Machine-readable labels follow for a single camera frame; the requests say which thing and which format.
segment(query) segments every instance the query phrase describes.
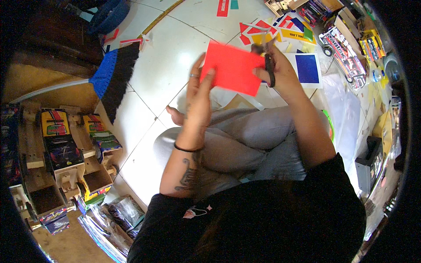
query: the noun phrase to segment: red sticker sheet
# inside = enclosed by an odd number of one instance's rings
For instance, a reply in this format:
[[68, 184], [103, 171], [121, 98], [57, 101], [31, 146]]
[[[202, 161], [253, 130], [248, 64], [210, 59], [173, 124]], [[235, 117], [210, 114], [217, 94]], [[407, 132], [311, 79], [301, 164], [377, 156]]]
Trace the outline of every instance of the red sticker sheet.
[[219, 0], [218, 12], [216, 16], [227, 17], [229, 9], [229, 0]]
[[257, 67], [265, 67], [265, 60], [261, 56], [211, 41], [200, 81], [210, 69], [215, 69], [214, 86], [256, 96], [261, 83], [261, 80], [253, 75], [253, 69]]

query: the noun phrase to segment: left hand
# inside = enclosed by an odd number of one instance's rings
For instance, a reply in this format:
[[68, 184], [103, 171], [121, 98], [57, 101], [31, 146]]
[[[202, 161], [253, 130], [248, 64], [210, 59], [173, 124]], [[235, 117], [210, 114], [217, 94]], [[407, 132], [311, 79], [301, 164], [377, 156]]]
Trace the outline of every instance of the left hand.
[[200, 83], [200, 65], [204, 59], [205, 54], [203, 53], [194, 63], [190, 72], [191, 74], [197, 75], [197, 77], [190, 77], [189, 83], [187, 84], [186, 115], [183, 130], [192, 133], [192, 135], [203, 134], [211, 121], [209, 93], [213, 88], [212, 80], [215, 76], [215, 70], [209, 70], [202, 83]]

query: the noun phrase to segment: black wristband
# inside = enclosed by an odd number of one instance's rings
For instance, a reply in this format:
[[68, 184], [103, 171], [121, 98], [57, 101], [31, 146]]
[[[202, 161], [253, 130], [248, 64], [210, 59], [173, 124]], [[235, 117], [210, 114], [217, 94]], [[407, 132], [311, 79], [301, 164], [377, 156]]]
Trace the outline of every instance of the black wristband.
[[177, 145], [176, 145], [176, 142], [174, 142], [174, 148], [176, 148], [177, 150], [179, 150], [179, 151], [184, 151], [184, 152], [198, 152], [198, 151], [201, 151], [202, 149], [203, 149], [203, 147], [202, 148], [200, 148], [200, 149], [197, 149], [197, 150], [185, 150], [185, 149], [181, 149], [180, 147], [178, 147]]

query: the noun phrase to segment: scissors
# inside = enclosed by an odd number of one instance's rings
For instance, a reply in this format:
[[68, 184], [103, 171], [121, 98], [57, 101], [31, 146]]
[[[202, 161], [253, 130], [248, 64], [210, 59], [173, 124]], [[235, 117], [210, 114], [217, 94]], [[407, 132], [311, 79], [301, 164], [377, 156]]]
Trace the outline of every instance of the scissors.
[[269, 45], [273, 45], [273, 41], [269, 41], [268, 43], [266, 43], [266, 34], [264, 35], [263, 40], [262, 40], [263, 50], [266, 51], [266, 54], [264, 55], [264, 63], [265, 63], [265, 70], [269, 73], [269, 77], [270, 77], [269, 87], [273, 88], [275, 86], [275, 75], [273, 74], [275, 61], [270, 57], [268, 53]]

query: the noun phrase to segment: blue broom head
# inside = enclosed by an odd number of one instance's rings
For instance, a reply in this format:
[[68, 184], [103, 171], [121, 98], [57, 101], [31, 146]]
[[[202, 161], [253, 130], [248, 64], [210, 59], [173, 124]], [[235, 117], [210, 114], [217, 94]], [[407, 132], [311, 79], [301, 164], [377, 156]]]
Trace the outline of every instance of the blue broom head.
[[106, 53], [98, 70], [95, 72], [93, 77], [89, 79], [89, 82], [93, 84], [93, 89], [99, 99], [102, 99], [102, 96], [104, 96], [112, 78], [114, 67], [117, 62], [117, 52], [118, 49], [114, 49], [113, 51]]

